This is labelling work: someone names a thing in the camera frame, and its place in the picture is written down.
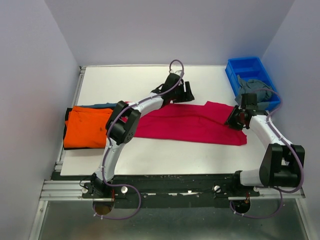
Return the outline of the magenta t shirt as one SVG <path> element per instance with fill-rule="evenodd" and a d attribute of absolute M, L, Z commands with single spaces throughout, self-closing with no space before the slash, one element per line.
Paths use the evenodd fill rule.
<path fill-rule="evenodd" d="M 204 105 L 169 104 L 140 118 L 136 138 L 243 146 L 247 136 L 225 122 L 232 106 L 207 101 Z"/>

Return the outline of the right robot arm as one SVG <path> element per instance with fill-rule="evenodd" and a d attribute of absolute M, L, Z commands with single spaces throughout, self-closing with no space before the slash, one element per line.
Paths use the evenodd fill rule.
<path fill-rule="evenodd" d="M 240 105 L 233 108 L 225 125 L 237 131 L 253 131 L 265 147 L 258 169 L 235 172 L 236 180 L 230 183 L 234 195 L 243 195 L 248 186 L 274 188 L 283 193 L 295 193 L 302 187 L 305 149 L 284 137 L 274 125 L 272 113 L 259 109 L 256 93 L 241 96 Z"/>

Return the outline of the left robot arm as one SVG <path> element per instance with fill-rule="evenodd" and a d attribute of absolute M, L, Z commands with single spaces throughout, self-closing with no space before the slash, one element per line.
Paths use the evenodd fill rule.
<path fill-rule="evenodd" d="M 111 191 L 108 183 L 115 175 L 115 167 L 125 144 L 129 143 L 138 128 L 139 121 L 147 114 L 170 103 L 193 101 L 190 83 L 183 80 L 184 72 L 170 71 L 165 82 L 137 102 L 119 101 L 106 123 L 106 145 L 98 169 L 90 177 L 93 191 L 101 198 Z"/>

